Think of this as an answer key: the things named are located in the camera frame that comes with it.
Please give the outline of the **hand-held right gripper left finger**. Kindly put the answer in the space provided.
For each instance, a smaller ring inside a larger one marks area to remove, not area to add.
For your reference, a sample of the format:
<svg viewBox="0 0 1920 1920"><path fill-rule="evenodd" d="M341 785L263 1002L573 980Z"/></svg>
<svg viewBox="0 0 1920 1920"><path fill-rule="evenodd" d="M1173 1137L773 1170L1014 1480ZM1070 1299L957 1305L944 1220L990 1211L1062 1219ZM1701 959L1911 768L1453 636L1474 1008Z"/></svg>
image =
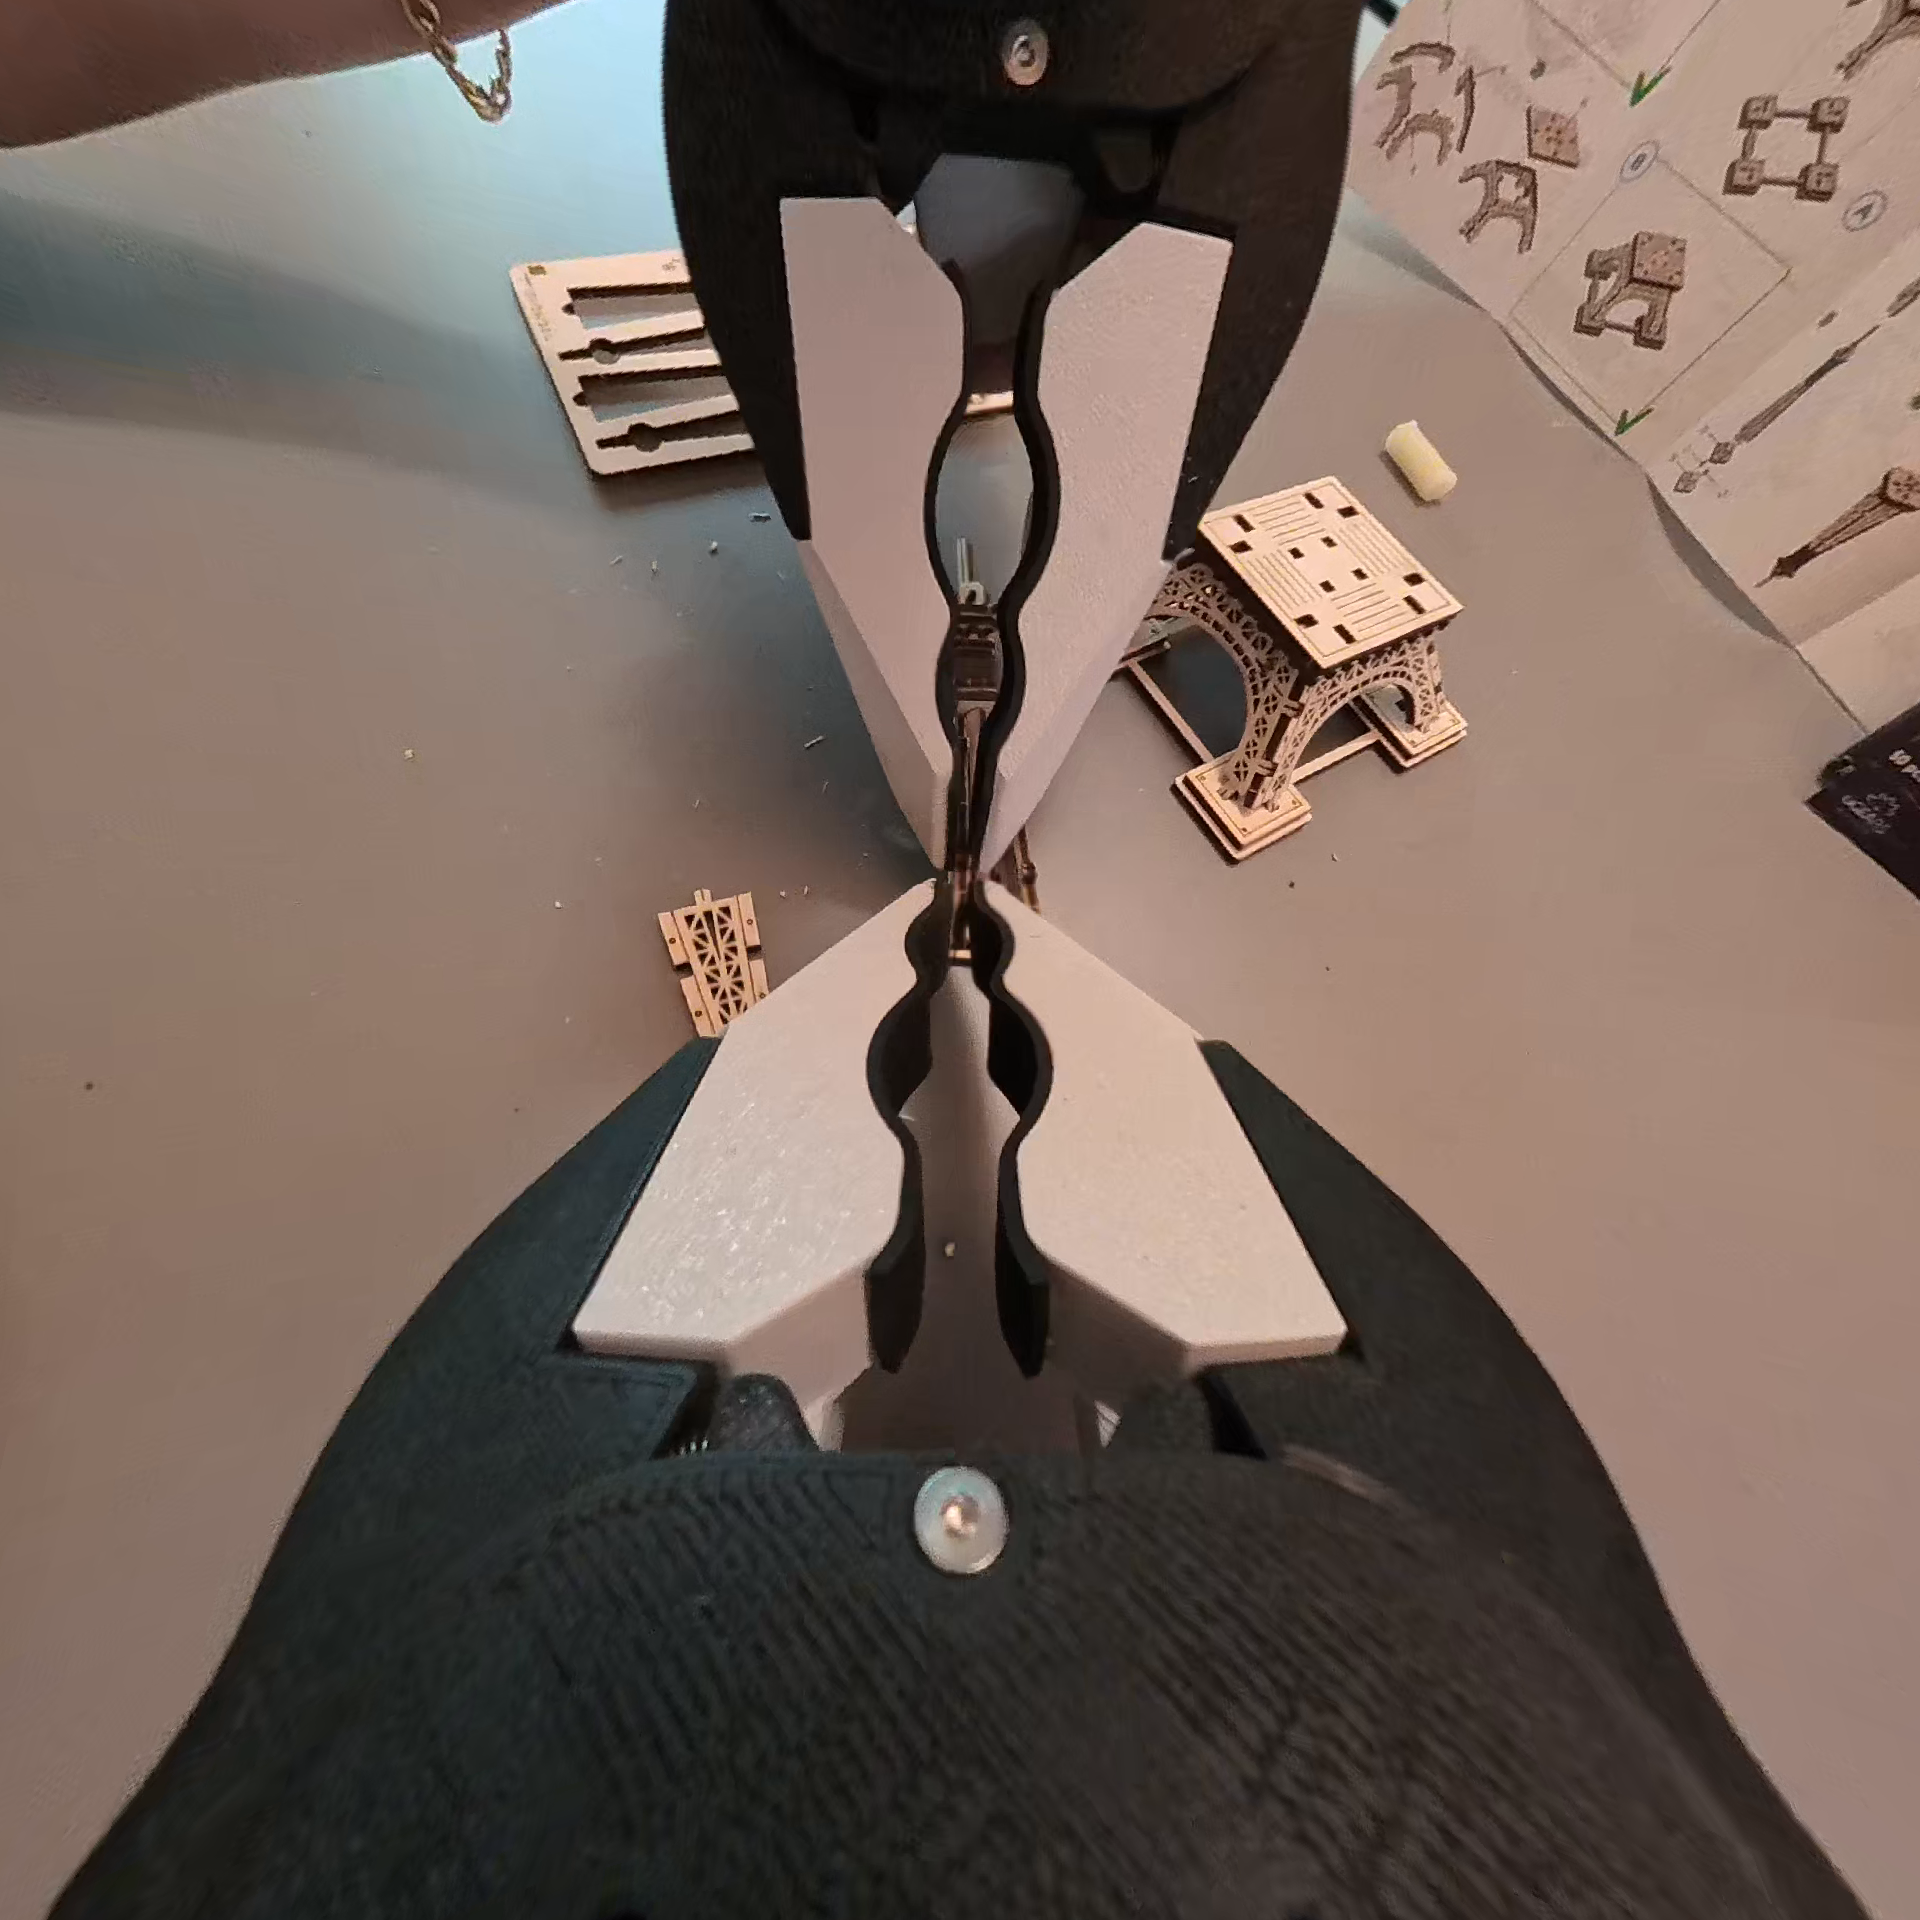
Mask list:
<svg viewBox="0 0 1920 1920"><path fill-rule="evenodd" d="M907 889L725 1028L573 1318L586 1353L774 1376L830 1449L911 1442L931 1403L874 1382L863 1276L904 1150L866 1062L933 899L931 881Z"/></svg>

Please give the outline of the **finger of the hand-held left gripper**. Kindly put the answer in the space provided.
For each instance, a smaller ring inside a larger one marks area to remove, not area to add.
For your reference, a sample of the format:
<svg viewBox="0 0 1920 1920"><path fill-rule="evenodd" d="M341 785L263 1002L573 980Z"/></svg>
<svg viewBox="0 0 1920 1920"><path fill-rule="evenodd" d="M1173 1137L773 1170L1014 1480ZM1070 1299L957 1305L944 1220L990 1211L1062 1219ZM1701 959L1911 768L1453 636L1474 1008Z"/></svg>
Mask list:
<svg viewBox="0 0 1920 1920"><path fill-rule="evenodd" d="M965 299L876 200L783 200L807 531L799 562L901 814L946 864L952 619L927 491L962 403Z"/></svg>
<svg viewBox="0 0 1920 1920"><path fill-rule="evenodd" d="M1140 225L1047 303L1037 408L1052 536L1014 625L1024 687L999 747L990 868L1034 817L1167 576L1173 499L1231 240Z"/></svg>

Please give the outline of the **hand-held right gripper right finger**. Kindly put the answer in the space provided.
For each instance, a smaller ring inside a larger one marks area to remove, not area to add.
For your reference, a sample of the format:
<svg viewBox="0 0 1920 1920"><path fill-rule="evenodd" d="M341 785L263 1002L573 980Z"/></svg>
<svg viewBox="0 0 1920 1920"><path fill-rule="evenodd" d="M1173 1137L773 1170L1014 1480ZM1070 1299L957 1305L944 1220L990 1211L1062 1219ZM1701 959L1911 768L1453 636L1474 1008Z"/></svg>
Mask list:
<svg viewBox="0 0 1920 1920"><path fill-rule="evenodd" d="M1189 1022L999 884L972 907L997 1150L995 1304L1024 1382L1084 1446L1140 1398L1320 1361L1349 1319Z"/></svg>

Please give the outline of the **wooden lattice panel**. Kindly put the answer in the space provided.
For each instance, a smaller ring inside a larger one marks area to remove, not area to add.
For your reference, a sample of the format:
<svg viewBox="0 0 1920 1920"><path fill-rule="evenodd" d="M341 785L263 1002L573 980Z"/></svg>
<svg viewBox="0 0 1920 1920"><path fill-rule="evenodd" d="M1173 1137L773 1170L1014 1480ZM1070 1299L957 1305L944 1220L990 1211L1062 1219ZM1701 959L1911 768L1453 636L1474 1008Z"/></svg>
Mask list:
<svg viewBox="0 0 1920 1920"><path fill-rule="evenodd" d="M658 913L655 924L699 1040L718 1040L767 998L751 895L712 896L696 889L690 903Z"/></svg>

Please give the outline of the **wooden tower spire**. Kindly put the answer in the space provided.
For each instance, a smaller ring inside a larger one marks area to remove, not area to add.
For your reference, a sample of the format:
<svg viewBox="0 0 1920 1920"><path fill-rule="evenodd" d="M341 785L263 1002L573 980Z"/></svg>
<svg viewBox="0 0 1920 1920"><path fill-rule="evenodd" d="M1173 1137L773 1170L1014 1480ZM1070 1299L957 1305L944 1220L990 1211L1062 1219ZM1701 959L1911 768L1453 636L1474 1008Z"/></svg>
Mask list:
<svg viewBox="0 0 1920 1920"><path fill-rule="evenodd" d="M988 586L976 576L972 538L952 543L952 610L944 650L946 679L959 714L984 714L995 706L1000 683L1000 638L997 606Z"/></svg>

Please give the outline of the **wooden tower section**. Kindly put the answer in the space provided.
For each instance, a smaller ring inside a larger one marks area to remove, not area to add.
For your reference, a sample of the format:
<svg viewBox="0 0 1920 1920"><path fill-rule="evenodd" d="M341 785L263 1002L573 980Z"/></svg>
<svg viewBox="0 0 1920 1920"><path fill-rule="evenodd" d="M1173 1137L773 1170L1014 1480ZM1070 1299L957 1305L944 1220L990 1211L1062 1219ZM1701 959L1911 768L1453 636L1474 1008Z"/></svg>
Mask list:
<svg viewBox="0 0 1920 1920"><path fill-rule="evenodd" d="M980 889L978 849L984 833L984 800L980 790L980 743L992 706L984 700L962 700L955 708L950 739L950 778L944 812L944 889L949 896L949 959L972 961L974 906ZM990 867L990 879L1027 907L1040 913L1040 872L1022 827Z"/></svg>

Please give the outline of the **person's left forearm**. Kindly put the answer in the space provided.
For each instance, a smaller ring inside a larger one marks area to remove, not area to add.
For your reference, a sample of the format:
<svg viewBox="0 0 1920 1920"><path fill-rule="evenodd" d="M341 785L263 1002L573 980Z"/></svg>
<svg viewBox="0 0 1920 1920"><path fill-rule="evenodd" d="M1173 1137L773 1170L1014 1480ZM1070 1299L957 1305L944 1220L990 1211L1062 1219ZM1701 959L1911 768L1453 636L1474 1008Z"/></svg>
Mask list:
<svg viewBox="0 0 1920 1920"><path fill-rule="evenodd" d="M491 39L547 3L4 3L6 151Z"/></svg>

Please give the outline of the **grey desk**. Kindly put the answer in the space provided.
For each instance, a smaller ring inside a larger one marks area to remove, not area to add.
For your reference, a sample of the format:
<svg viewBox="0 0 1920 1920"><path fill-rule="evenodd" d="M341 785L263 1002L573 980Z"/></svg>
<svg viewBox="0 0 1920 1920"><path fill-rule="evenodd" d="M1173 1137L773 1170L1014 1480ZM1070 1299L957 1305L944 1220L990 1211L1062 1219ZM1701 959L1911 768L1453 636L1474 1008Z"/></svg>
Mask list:
<svg viewBox="0 0 1920 1920"><path fill-rule="evenodd" d="M922 876L751 464L598 487L509 266L672 243L658 7L4 155L4 1916L45 1916L466 1244ZM1414 420L1456 472L1416 502ZM1551 1369L1738 1729L1916 1916L1916 902L1852 736L1366 211L1223 495L1459 592L1468 742L1240 868L1101 692L1052 919L1394 1186Z"/></svg>

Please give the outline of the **wooden tower base model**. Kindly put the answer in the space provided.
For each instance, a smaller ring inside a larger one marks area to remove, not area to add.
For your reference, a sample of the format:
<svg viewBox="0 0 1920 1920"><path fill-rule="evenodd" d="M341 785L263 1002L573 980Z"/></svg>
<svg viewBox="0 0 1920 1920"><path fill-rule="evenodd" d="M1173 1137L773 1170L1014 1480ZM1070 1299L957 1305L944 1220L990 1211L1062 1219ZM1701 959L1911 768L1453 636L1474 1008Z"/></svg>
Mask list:
<svg viewBox="0 0 1920 1920"><path fill-rule="evenodd" d="M1218 852L1243 863L1308 827L1304 780L1363 752L1410 771L1468 723L1440 638L1461 602L1333 476L1199 520L1118 676L1187 746L1175 794ZM1239 673L1243 720L1224 752L1151 681L1180 641L1212 641Z"/></svg>

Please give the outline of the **slotted wooden parts sheet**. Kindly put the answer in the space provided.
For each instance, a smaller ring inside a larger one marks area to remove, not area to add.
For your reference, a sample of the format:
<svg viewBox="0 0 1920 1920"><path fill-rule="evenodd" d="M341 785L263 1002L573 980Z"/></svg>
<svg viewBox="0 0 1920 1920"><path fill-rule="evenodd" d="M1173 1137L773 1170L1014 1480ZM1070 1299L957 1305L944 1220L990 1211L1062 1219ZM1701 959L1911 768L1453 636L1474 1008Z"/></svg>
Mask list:
<svg viewBox="0 0 1920 1920"><path fill-rule="evenodd" d="M528 260L509 282L591 476L751 450L684 255Z"/></svg>

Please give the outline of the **paper instruction sheet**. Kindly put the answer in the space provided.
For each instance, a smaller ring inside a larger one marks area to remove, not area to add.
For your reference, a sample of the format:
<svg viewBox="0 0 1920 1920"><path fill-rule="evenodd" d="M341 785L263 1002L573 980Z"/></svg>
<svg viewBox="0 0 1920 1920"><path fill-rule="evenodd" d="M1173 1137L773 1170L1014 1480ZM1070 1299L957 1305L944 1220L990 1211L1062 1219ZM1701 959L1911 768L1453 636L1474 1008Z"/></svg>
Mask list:
<svg viewBox="0 0 1920 1920"><path fill-rule="evenodd" d="M1349 184L1863 729L1916 706L1916 3L1399 6Z"/></svg>

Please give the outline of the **purple puzzle box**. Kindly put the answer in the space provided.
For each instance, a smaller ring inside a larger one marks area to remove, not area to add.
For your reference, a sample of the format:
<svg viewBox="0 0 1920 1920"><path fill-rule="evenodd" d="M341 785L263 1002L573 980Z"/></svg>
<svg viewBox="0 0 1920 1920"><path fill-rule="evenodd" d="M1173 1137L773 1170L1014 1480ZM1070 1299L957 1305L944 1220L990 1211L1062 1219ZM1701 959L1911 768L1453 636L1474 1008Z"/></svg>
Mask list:
<svg viewBox="0 0 1920 1920"><path fill-rule="evenodd" d="M1829 760L1807 808L1918 896L1918 706Z"/></svg>

